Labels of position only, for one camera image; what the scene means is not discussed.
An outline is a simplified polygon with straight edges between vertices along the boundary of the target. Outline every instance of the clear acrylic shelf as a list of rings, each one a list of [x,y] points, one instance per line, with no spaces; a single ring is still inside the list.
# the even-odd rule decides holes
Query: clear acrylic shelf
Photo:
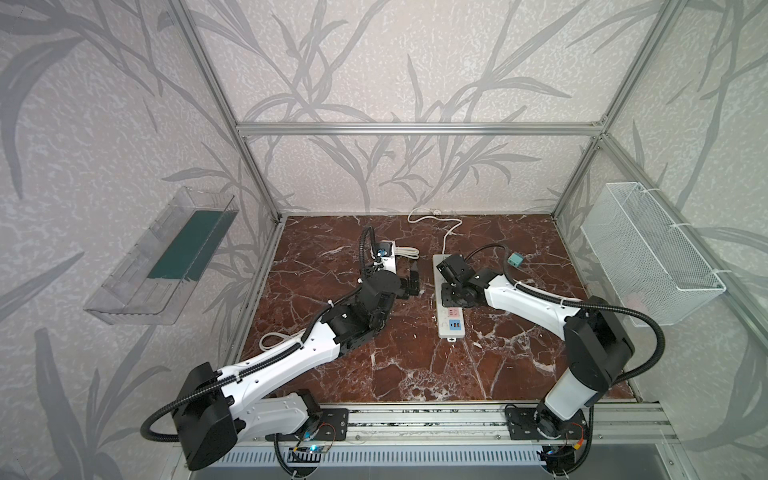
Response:
[[[182,187],[85,311],[110,324],[172,325],[238,211],[232,194]]]

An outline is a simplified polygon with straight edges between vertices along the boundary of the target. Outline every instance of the wallpaper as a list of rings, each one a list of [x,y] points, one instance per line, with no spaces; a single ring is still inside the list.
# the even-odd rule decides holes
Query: wallpaper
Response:
[[[262,137],[250,142],[281,210],[549,213],[586,137]]]
[[[685,8],[612,131],[766,308],[767,6]]]
[[[661,1],[188,5],[241,122],[589,122],[607,108]],[[533,137],[250,141],[280,208],[313,214],[420,206],[550,212],[586,144]]]
[[[756,298],[766,304],[765,216],[768,2],[688,2],[611,129]],[[602,186],[623,181],[601,154],[558,219],[592,293],[612,297],[579,227]],[[630,326],[637,353],[654,348]],[[703,480],[764,478],[768,468],[768,357],[722,298],[675,326],[637,391],[664,405]]]
[[[240,121],[596,121],[661,2],[188,4]]]
[[[4,0],[0,48],[0,478],[156,478],[138,426],[220,364],[273,223],[163,2]],[[240,212],[178,321],[83,311],[182,185]]]

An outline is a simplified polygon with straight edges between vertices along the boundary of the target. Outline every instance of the green mat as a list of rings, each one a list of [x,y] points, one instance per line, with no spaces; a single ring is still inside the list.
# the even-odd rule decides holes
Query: green mat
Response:
[[[198,210],[192,214],[147,278],[200,281],[237,212]]]

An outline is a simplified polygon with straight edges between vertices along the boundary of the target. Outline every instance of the metal grille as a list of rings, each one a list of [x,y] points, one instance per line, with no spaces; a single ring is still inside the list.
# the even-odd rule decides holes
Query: metal grille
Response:
[[[661,325],[725,291],[680,227],[637,182],[605,184],[581,226],[621,303]]]
[[[336,467],[543,465],[539,452],[541,446],[537,445],[338,445],[326,454],[299,454],[299,458]],[[283,458],[288,465],[302,465],[291,462],[287,447],[283,449]],[[271,447],[235,447],[212,467],[273,467],[276,462]]]

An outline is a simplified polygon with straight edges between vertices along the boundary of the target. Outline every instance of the ventilation grille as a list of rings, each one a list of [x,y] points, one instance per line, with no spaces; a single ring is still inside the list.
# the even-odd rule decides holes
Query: ventilation grille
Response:
[[[334,446],[326,454],[299,454],[306,462],[336,467],[389,467],[429,465],[543,465],[537,445],[420,445],[420,446]],[[283,449],[292,465],[289,449]],[[277,463],[272,447],[235,447],[211,467],[273,467]]]

